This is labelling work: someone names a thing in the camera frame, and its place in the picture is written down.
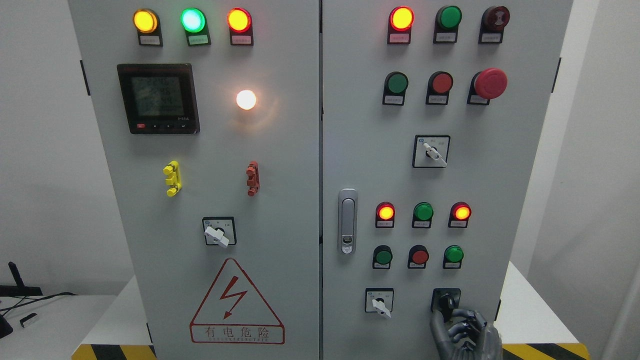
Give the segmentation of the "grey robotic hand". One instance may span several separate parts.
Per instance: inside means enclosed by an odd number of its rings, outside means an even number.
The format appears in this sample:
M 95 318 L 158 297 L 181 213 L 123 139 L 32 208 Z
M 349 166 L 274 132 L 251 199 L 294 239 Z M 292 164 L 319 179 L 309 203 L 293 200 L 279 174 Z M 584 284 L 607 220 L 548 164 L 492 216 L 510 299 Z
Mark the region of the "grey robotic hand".
M 447 326 L 440 310 L 430 319 L 430 330 L 441 360 L 502 360 L 502 339 L 494 324 L 478 311 L 454 309 L 461 321 Z

